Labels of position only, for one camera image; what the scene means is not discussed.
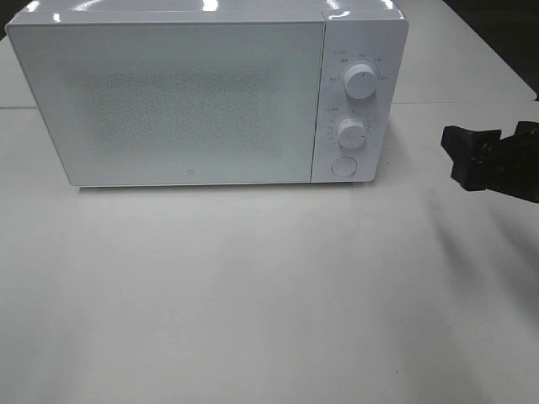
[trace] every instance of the control panel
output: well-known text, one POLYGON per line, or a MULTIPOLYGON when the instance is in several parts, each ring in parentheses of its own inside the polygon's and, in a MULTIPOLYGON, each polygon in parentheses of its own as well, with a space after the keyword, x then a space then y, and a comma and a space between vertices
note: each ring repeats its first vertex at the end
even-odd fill
POLYGON ((324 18, 311 181, 371 181, 382 154, 408 22, 396 8, 332 10, 324 18))

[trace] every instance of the microwave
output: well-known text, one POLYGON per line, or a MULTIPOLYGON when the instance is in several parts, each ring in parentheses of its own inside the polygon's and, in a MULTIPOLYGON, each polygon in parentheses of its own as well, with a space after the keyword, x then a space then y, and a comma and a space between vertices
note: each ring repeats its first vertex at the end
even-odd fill
POLYGON ((389 0, 35 0, 6 31, 72 185, 371 181, 389 0))

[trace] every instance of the power knob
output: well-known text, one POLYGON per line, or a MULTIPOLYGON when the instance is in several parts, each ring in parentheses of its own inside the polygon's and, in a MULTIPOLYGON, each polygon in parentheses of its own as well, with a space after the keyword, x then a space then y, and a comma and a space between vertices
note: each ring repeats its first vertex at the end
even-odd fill
POLYGON ((366 62, 357 63, 344 73, 344 90, 353 99, 369 97, 376 91, 377 83, 375 67, 366 62))
POLYGON ((337 125, 337 140, 345 149, 362 146, 368 135, 368 130, 361 120, 343 120, 337 125))

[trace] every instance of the table surface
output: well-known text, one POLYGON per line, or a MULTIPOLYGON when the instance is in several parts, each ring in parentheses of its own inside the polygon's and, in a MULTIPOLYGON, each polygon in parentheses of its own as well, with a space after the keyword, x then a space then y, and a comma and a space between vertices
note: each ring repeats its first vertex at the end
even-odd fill
MULTIPOLYGON (((398 2, 410 22, 394 103, 532 101, 536 94, 441 0, 398 2)), ((8 39, 0 41, 0 108, 33 106, 8 39)))
POLYGON ((83 189, 0 111, 0 402, 537 403, 539 210, 449 178, 397 104, 374 183, 83 189))

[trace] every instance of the microwave door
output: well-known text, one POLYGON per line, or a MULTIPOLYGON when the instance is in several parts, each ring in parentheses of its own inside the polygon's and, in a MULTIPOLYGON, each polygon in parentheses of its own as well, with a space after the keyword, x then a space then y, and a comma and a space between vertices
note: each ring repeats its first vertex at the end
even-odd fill
POLYGON ((74 185, 310 181, 323 22, 9 34, 74 185))

